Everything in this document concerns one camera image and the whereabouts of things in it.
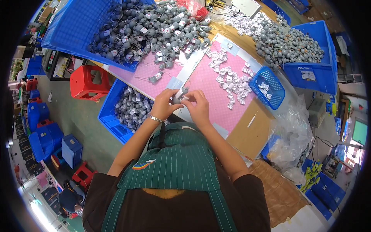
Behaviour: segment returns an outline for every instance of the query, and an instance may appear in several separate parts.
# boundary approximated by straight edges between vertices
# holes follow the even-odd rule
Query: green striped apron
[[[148,151],[124,171],[118,190],[106,212],[102,232],[115,232],[118,215],[129,189],[185,189],[209,194],[221,231],[236,226],[220,190],[214,154],[206,138],[193,123],[165,126],[154,133]]]

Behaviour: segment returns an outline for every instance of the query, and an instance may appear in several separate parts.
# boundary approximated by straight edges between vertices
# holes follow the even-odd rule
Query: silver bracelet
[[[150,114],[149,118],[150,118],[150,119],[153,119],[153,120],[155,120],[155,121],[158,121],[158,122],[166,122],[166,120],[161,120],[161,119],[159,119],[159,118],[156,118],[156,117],[152,116],[151,114]]]

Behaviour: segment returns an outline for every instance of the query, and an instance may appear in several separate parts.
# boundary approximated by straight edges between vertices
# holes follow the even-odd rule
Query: rainbow patch
[[[134,170],[141,170],[141,169],[144,169],[146,168],[148,165],[150,165],[151,163],[153,163],[155,161],[154,160],[147,160],[145,163],[143,164],[135,164],[131,169],[134,169]]]

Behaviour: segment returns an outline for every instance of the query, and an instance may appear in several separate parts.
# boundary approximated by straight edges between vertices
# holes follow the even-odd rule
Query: hand
[[[200,129],[207,125],[211,125],[209,119],[209,102],[205,98],[204,93],[201,90],[194,90],[188,92],[185,96],[189,97],[189,100],[183,100],[181,103],[188,108],[196,126]],[[197,105],[193,106],[191,102],[196,102]]]
[[[178,89],[165,89],[155,98],[151,115],[155,118],[166,120],[175,110],[184,108],[181,104],[170,105],[170,97],[176,94]]]

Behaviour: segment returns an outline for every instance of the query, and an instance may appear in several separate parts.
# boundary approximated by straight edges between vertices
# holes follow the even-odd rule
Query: hair
[[[65,213],[65,211],[63,210],[62,207],[59,207],[59,213],[60,213],[60,215],[61,215],[63,218],[68,218],[68,217],[67,217],[67,214]]]

